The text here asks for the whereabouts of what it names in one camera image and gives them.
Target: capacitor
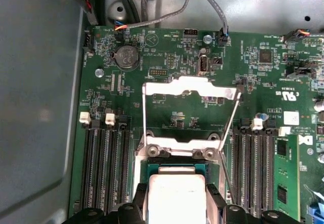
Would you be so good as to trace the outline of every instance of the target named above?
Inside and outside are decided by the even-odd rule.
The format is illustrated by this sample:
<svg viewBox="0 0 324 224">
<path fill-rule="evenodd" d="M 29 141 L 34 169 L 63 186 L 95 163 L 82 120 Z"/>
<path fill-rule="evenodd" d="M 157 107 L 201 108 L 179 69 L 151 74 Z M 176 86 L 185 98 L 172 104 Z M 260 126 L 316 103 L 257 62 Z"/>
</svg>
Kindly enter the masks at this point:
<svg viewBox="0 0 324 224">
<path fill-rule="evenodd" d="M 321 124 L 324 124 L 324 111 L 321 111 L 318 113 L 318 119 L 317 121 Z"/>
<path fill-rule="evenodd" d="M 317 160 L 321 163 L 324 163 L 324 154 L 323 153 L 319 154 Z"/>
<path fill-rule="evenodd" d="M 101 68 L 98 68 L 98 69 L 96 69 L 96 71 L 95 71 L 95 76 L 96 76 L 97 78 L 101 78 L 101 77 L 103 77 L 104 74 L 105 74 L 105 72 L 104 72 L 103 69 L 101 69 Z"/>
<path fill-rule="evenodd" d="M 318 101 L 315 103 L 314 109 L 317 112 L 324 111 L 324 101 Z"/>
<path fill-rule="evenodd" d="M 205 44 L 210 44 L 213 42 L 213 38 L 211 35 L 205 35 L 202 40 Z"/>
<path fill-rule="evenodd" d="M 268 114 L 263 114 L 263 113 L 257 113 L 257 114 L 255 115 L 255 117 L 256 117 L 257 119 L 262 119 L 262 121 L 264 122 L 264 121 L 267 121 L 267 120 L 268 120 L 269 115 L 268 115 Z"/>
</svg>

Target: chip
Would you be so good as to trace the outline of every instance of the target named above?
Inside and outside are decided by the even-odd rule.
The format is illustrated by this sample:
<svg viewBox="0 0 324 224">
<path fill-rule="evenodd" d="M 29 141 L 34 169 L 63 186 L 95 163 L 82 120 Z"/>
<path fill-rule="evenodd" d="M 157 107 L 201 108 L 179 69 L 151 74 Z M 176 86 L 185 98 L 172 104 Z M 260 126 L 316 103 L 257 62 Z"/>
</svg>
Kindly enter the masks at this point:
<svg viewBox="0 0 324 224">
<path fill-rule="evenodd" d="M 223 105 L 225 103 L 225 99 L 223 97 L 217 97 L 217 104 Z"/>
<path fill-rule="evenodd" d="M 324 134 L 324 127 L 323 126 L 320 126 L 320 125 L 317 125 L 316 127 L 316 134 Z"/>
<path fill-rule="evenodd" d="M 183 123 L 183 121 L 182 120 L 177 120 L 177 128 L 183 128 L 183 126 L 184 126 L 184 123 Z"/>
<path fill-rule="evenodd" d="M 277 142 L 277 154 L 281 156 L 287 155 L 287 141 L 278 140 Z"/>
<path fill-rule="evenodd" d="M 272 63 L 272 51 L 269 49 L 260 50 L 259 63 Z"/>
<path fill-rule="evenodd" d="M 278 186 L 278 200 L 280 200 L 284 204 L 287 203 L 287 190 L 281 186 Z"/>
</svg>

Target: screw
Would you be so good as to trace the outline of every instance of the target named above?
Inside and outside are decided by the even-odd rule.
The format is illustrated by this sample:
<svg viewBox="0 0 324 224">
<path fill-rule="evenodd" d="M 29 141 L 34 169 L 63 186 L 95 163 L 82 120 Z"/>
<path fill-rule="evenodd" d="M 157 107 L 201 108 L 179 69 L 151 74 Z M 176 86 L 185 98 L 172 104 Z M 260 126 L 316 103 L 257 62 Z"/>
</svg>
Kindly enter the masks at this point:
<svg viewBox="0 0 324 224">
<path fill-rule="evenodd" d="M 98 69 L 96 69 L 96 71 L 95 71 L 95 75 L 96 75 L 97 78 L 101 78 L 101 77 L 103 77 L 104 74 L 105 74 L 105 72 L 104 72 L 103 69 L 101 69 L 101 68 L 98 68 Z"/>
<path fill-rule="evenodd" d="M 88 213 L 88 216 L 94 216 L 94 215 L 96 215 L 96 214 L 97 214 L 96 211 L 90 211 L 90 212 Z"/>
<path fill-rule="evenodd" d="M 213 38 L 211 35 L 205 35 L 204 38 L 202 39 L 204 41 L 204 43 L 206 44 L 210 44 L 213 42 Z"/>
<path fill-rule="evenodd" d="M 150 157 L 157 157 L 159 152 L 158 152 L 158 148 L 156 146 L 151 146 L 148 148 L 147 150 L 147 154 L 150 156 Z"/>
<path fill-rule="evenodd" d="M 229 209 L 231 211 L 239 211 L 239 208 L 237 206 L 235 206 L 235 205 L 232 205 L 231 207 L 229 207 Z"/>
<path fill-rule="evenodd" d="M 274 212 L 269 212 L 268 213 L 268 216 L 270 216 L 271 218 L 275 218 L 275 219 L 277 219 L 279 216 L 276 214 L 276 213 L 274 213 Z"/>
<path fill-rule="evenodd" d="M 206 160 L 213 160 L 214 156 L 215 156 L 216 152 L 214 149 L 212 148 L 208 148 L 204 151 L 204 153 L 202 154 L 202 156 L 206 159 Z"/>
</svg>

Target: green circuit board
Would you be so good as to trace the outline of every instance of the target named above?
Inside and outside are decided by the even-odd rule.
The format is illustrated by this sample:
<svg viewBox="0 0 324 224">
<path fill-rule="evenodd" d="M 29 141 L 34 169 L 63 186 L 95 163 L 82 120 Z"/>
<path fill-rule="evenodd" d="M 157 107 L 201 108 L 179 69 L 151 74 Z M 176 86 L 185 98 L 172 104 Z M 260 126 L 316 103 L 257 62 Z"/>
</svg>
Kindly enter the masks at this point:
<svg viewBox="0 0 324 224">
<path fill-rule="evenodd" d="M 320 191 L 323 178 L 323 166 L 317 157 L 324 152 L 324 133 L 318 130 L 318 113 L 313 109 L 314 99 L 322 98 L 324 93 L 323 39 L 307 38 L 285 44 L 280 35 L 232 32 L 227 45 L 218 47 L 217 32 L 184 34 L 182 29 L 133 28 L 125 30 L 124 41 L 120 43 L 111 27 L 89 29 L 93 51 L 84 54 L 78 113 L 89 112 L 92 121 L 104 125 L 105 114 L 113 111 L 126 126 L 113 135 L 101 129 L 85 129 L 78 123 L 69 215 L 88 206 L 105 209 L 107 195 L 112 202 L 131 201 L 134 151 L 143 134 L 142 85 L 168 83 L 179 76 L 203 76 L 215 86 L 240 85 L 244 89 L 233 127 L 240 124 L 240 119 L 251 120 L 257 113 L 265 113 L 277 129 L 291 128 L 291 136 L 274 137 L 269 143 L 273 145 L 274 180 L 271 189 L 267 189 L 271 195 L 267 196 L 271 198 L 267 205 L 311 223 L 307 208 L 315 199 L 309 190 Z M 203 42 L 205 35 L 213 38 L 211 44 Z M 113 53 L 124 45 L 135 47 L 139 53 L 139 64 L 132 71 L 121 70 L 113 58 Z M 208 69 L 203 74 L 197 65 L 201 49 L 206 49 L 208 60 Z M 287 78 L 288 68 L 301 63 L 316 64 L 316 69 L 312 74 Z M 95 75 L 99 68 L 104 71 L 100 78 Z M 233 101 L 200 97 L 195 92 L 180 96 L 154 94 L 146 100 L 147 127 L 155 136 L 174 137 L 182 142 L 207 139 L 211 133 L 221 134 L 233 106 Z M 234 179 L 237 156 L 232 150 L 236 142 L 233 135 L 231 130 L 224 149 Z M 277 155 L 278 140 L 288 142 L 287 154 L 293 156 L 287 155 L 288 163 Z M 113 172 L 108 173 L 109 155 L 116 164 Z M 94 164 L 91 157 L 104 162 Z M 87 167 L 92 174 L 88 188 L 85 185 L 89 178 L 88 182 L 84 180 Z M 217 185 L 213 176 L 209 181 Z M 125 188 L 122 194 L 116 189 L 120 183 Z"/>
</svg>

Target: integrated circuit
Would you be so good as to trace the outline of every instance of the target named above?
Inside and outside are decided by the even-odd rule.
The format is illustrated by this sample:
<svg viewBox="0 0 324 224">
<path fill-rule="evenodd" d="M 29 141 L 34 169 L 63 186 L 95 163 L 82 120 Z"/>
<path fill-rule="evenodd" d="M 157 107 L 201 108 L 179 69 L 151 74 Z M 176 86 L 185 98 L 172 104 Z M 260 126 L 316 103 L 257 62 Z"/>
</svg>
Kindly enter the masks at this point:
<svg viewBox="0 0 324 224">
<path fill-rule="evenodd" d="M 277 193 L 278 193 L 278 200 L 280 200 L 281 202 L 283 202 L 284 204 L 287 203 L 287 190 L 284 189 L 283 187 L 281 186 L 278 186 L 278 189 L 277 189 Z"/>
<path fill-rule="evenodd" d="M 182 129 L 184 126 L 184 122 L 182 120 L 177 120 L 176 127 Z"/>
<path fill-rule="evenodd" d="M 324 135 L 324 127 L 321 125 L 317 125 L 316 134 Z"/>
<path fill-rule="evenodd" d="M 272 51 L 270 49 L 261 49 L 259 53 L 259 63 L 271 64 Z"/>
<path fill-rule="evenodd" d="M 285 140 L 279 139 L 277 141 L 277 154 L 281 156 L 287 155 L 287 142 Z"/>
</svg>

